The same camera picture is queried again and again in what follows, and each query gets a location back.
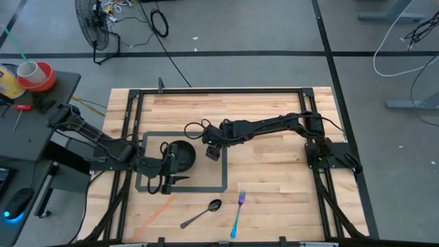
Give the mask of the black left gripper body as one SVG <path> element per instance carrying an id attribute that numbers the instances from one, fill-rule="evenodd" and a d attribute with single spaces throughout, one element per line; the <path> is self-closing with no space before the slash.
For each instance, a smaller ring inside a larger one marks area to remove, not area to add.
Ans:
<path id="1" fill-rule="evenodd" d="M 176 183 L 175 174 L 178 171 L 177 151 L 178 145 L 171 143 L 166 148 L 165 164 L 162 168 L 164 181 L 161 187 L 162 194 L 170 194 L 172 186 Z"/>

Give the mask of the black round bowl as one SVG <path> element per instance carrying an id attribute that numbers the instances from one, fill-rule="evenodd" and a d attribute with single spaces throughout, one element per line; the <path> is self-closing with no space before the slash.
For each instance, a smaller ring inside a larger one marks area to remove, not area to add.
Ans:
<path id="1" fill-rule="evenodd" d="M 177 151 L 177 161 L 178 161 L 178 171 L 185 172 L 188 169 L 192 168 L 195 159 L 196 153 L 195 148 L 187 141 L 177 140 L 172 143 L 176 143 L 178 145 Z"/>

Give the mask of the orange translucent stick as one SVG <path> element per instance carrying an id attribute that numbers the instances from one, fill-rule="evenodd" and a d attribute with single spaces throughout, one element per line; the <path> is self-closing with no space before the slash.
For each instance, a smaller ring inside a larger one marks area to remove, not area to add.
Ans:
<path id="1" fill-rule="evenodd" d="M 174 200 L 174 196 L 170 196 L 169 199 L 161 205 L 161 207 L 159 209 L 157 209 L 157 211 L 152 214 L 150 216 L 150 218 L 148 220 L 146 220 L 141 227 L 139 227 L 134 234 L 131 236 L 131 238 L 129 239 L 131 242 L 133 242 L 139 235 L 141 235 L 141 233 L 145 230 L 146 226 L 148 224 L 150 224 L 167 206 L 169 206 L 171 204 L 171 202 Z"/>

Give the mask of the black spoon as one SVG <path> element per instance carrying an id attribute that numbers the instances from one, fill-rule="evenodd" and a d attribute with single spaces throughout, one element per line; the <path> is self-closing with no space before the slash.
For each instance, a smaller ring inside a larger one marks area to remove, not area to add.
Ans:
<path id="1" fill-rule="evenodd" d="M 207 212 L 214 212 L 217 211 L 222 205 L 222 201 L 220 199 L 214 199 L 212 201 L 209 202 L 208 207 L 206 210 L 204 210 L 203 212 L 199 213 L 198 215 L 192 217 L 191 219 L 183 222 L 180 225 L 181 229 L 184 229 L 186 227 L 188 227 L 188 225 L 190 225 L 192 222 L 194 222 L 195 220 L 197 220 L 200 216 L 202 216 L 203 214 L 207 213 Z"/>

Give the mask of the iridescent blue purple fork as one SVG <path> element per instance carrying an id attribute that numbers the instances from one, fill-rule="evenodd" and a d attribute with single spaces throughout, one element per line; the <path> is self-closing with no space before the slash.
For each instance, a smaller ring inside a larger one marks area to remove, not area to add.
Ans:
<path id="1" fill-rule="evenodd" d="M 245 198 L 246 198 L 246 191 L 241 190 L 240 193 L 239 193 L 239 198 L 238 198 L 237 214 L 236 214 L 236 217 L 235 217 L 235 221 L 234 221 L 234 224 L 233 224 L 232 231 L 230 232 L 230 237 L 232 239 L 236 238 L 236 235 L 237 235 L 237 225 L 238 225 L 238 221 L 239 221 L 239 214 L 241 212 L 241 207 L 244 204 Z"/>

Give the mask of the clear placemat with grey border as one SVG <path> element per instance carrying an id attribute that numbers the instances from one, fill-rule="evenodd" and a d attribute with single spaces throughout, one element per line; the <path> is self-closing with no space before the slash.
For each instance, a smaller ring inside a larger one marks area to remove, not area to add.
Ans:
<path id="1" fill-rule="evenodd" d="M 146 156 L 160 158 L 159 145 L 163 142 L 186 141 L 195 150 L 193 165 L 184 172 L 178 172 L 177 176 L 183 176 L 183 180 L 177 181 L 168 189 L 169 193 L 222 193 L 228 184 L 228 157 L 227 149 L 222 148 L 217 161 L 206 156 L 207 144 L 203 144 L 198 138 L 199 132 L 146 132 L 142 137 L 142 146 L 146 150 Z"/>

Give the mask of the dark grey low desk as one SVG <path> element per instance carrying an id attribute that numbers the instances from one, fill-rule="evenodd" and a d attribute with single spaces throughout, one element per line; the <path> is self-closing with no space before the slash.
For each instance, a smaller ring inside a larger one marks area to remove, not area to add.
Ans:
<path id="1" fill-rule="evenodd" d="M 38 194 L 45 182 L 51 163 L 49 161 L 24 161 L 12 158 L 0 158 L 0 167 L 13 169 L 11 180 L 7 180 L 7 187 L 0 196 L 0 247 L 15 245 L 27 220 L 33 215 Z M 24 211 L 14 220 L 8 220 L 3 215 L 6 204 L 20 189 L 31 188 L 33 196 Z"/>

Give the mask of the dark grey side desk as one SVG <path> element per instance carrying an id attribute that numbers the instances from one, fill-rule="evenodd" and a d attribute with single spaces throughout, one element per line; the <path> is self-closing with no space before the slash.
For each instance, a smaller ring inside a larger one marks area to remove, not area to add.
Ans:
<path id="1" fill-rule="evenodd" d="M 26 161 L 37 161 L 45 146 L 54 133 L 47 126 L 49 117 L 57 111 L 57 105 L 67 104 L 71 100 L 81 79 L 78 73 L 55 71 L 56 83 L 45 92 L 47 99 L 56 100 L 45 114 L 36 110 L 24 111 L 13 132 L 13 127 L 19 112 L 13 106 L 7 106 L 0 101 L 0 157 L 17 158 Z M 15 99 L 15 104 L 29 104 L 32 106 L 33 92 L 25 92 Z"/>

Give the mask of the red bowl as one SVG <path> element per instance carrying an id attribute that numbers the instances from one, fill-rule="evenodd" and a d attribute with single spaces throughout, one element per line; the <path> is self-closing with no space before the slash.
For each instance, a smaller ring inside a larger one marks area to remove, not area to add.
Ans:
<path id="1" fill-rule="evenodd" d="M 17 80 L 21 87 L 32 92 L 44 92 L 51 89 L 56 83 L 56 76 L 52 66 L 46 62 L 36 62 L 38 66 L 45 72 L 47 79 L 42 84 L 32 84 L 26 79 L 21 78 L 17 74 Z"/>

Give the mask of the black computer mouse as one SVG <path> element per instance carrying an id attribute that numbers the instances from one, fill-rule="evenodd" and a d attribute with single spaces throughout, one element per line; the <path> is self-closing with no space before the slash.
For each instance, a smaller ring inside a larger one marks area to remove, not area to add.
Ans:
<path id="1" fill-rule="evenodd" d="M 7 220 L 15 220 L 21 216 L 34 195 L 31 188 L 19 189 L 6 203 L 3 216 Z"/>

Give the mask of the white paper cup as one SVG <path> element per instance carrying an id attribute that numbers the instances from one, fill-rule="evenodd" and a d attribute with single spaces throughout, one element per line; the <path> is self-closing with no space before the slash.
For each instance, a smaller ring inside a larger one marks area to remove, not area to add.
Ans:
<path id="1" fill-rule="evenodd" d="M 24 62 L 19 65 L 17 74 L 32 84 L 42 84 L 47 79 L 45 72 L 36 62 Z"/>

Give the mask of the black keyboard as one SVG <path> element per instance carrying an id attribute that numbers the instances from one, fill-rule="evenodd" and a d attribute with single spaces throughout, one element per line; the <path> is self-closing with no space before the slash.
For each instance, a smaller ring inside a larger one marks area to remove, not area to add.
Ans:
<path id="1" fill-rule="evenodd" d="M 13 168 L 0 167 L 0 199 L 6 193 L 15 173 L 16 170 Z"/>

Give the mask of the yellow container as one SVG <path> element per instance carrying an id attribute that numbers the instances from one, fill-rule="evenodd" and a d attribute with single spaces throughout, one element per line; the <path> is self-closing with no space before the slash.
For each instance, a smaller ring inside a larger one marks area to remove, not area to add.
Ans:
<path id="1" fill-rule="evenodd" d="M 25 93 L 16 76 L 3 65 L 0 65 L 0 93 L 11 99 L 16 99 Z"/>

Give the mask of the black aluminium table frame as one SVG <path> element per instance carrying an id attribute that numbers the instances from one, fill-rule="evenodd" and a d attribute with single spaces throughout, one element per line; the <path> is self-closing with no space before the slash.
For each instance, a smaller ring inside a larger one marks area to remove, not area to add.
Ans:
<path id="1" fill-rule="evenodd" d="M 130 99 L 127 89 L 110 93 L 102 130 L 120 137 L 137 131 L 201 132 L 198 125 L 218 125 L 224 119 L 258 121 L 288 113 L 316 110 L 323 117 L 328 138 L 342 142 L 340 120 L 332 90 L 283 88 L 278 93 L 267 89 L 187 89 L 178 93 L 145 93 Z M 126 219 L 115 222 L 123 229 L 128 243 L 153 244 L 164 237 L 168 244 L 203 242 L 214 246 L 244 242 L 320 241 L 326 234 L 336 236 L 338 227 L 328 204 L 317 197 L 313 173 L 307 165 L 306 141 L 294 132 L 259 136 L 228 149 L 228 184 L 222 193 L 173 193 L 169 196 L 140 192 L 146 185 L 143 176 L 132 176 Z M 246 198 L 241 207 L 236 238 L 230 237 L 241 190 Z M 129 239 L 164 204 L 174 200 L 133 242 Z M 221 207 L 207 212 L 181 229 L 180 225 L 207 209 L 210 201 L 220 199 Z"/>

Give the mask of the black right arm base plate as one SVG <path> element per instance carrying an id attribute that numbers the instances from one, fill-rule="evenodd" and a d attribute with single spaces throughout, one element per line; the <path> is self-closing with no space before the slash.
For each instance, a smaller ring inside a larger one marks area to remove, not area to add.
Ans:
<path id="1" fill-rule="evenodd" d="M 306 143 L 305 152 L 311 169 L 355 168 L 347 143 Z"/>

